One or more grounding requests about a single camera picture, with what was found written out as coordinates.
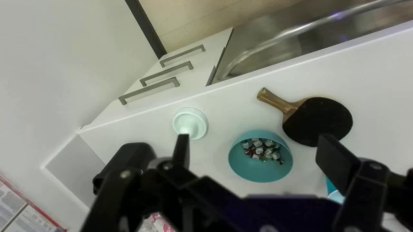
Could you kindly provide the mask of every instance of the black paddle rubber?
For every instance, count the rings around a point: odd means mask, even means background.
[[[316,146],[320,133],[342,139],[351,126],[352,117],[345,105],[328,97],[310,97],[284,122],[283,128],[297,142]]]

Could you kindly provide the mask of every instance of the label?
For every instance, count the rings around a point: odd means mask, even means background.
[[[0,181],[0,230],[4,230],[26,204],[22,197]]]
[[[26,206],[23,211],[12,221],[5,232],[63,232],[32,206]]]
[[[0,176],[0,232],[65,232]]]

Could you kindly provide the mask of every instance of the wooden handle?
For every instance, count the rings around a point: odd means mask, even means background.
[[[262,87],[258,91],[257,99],[259,99],[261,101],[265,101],[267,104],[274,105],[275,108],[280,109],[285,115],[289,115],[294,110],[297,110],[297,105],[296,104],[284,100],[283,97],[275,95],[274,92],[271,92],[266,87]]]

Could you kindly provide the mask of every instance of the drawer handle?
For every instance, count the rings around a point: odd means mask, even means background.
[[[177,77],[170,77],[170,78],[159,81],[159,82],[156,82],[156,83],[154,83],[154,84],[148,84],[148,86],[146,86],[146,87],[143,87],[143,88],[138,88],[138,90],[136,90],[136,91],[127,92],[125,95],[119,96],[119,100],[120,100],[121,104],[125,105],[125,104],[128,104],[128,101],[127,101],[128,97],[132,97],[132,96],[136,96],[136,95],[147,92],[147,91],[150,91],[150,90],[154,90],[154,88],[156,88],[156,87],[160,87],[160,86],[163,86],[163,84],[168,84],[168,83],[173,83],[174,87],[178,87],[178,86],[179,86],[178,78],[177,78]]]
[[[148,79],[156,78],[156,77],[159,77],[159,75],[163,75],[163,74],[165,74],[165,73],[169,73],[169,72],[173,72],[173,70],[177,70],[177,69],[181,69],[181,68],[183,68],[183,66],[188,66],[190,69],[194,69],[194,65],[192,65],[191,61],[185,61],[185,63],[181,63],[181,64],[178,64],[178,65],[170,66],[170,68],[168,68],[168,69],[156,72],[156,73],[154,73],[154,74],[151,74],[151,75],[146,75],[146,77],[141,78],[139,81],[141,81],[141,83],[142,83],[142,86],[147,86],[147,81],[148,81]]]
[[[201,50],[203,52],[207,51],[205,46],[201,43],[201,44],[197,44],[197,46],[191,47],[191,48],[188,48],[188,50],[185,50],[185,51],[182,51],[182,52],[179,52],[179,53],[176,53],[176,55],[173,55],[173,56],[168,56],[168,57],[160,60],[160,65],[165,66],[165,65],[167,65],[167,64],[165,64],[167,61],[170,61],[170,60],[173,60],[173,59],[176,59],[176,57],[179,57],[179,56],[186,55],[186,53],[188,53],[188,52],[192,52],[192,51],[195,51],[195,50]]]

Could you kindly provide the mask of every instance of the white wall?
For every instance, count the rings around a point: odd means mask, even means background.
[[[123,0],[0,5],[0,173],[79,230],[84,209],[40,166],[146,72],[155,53]]]

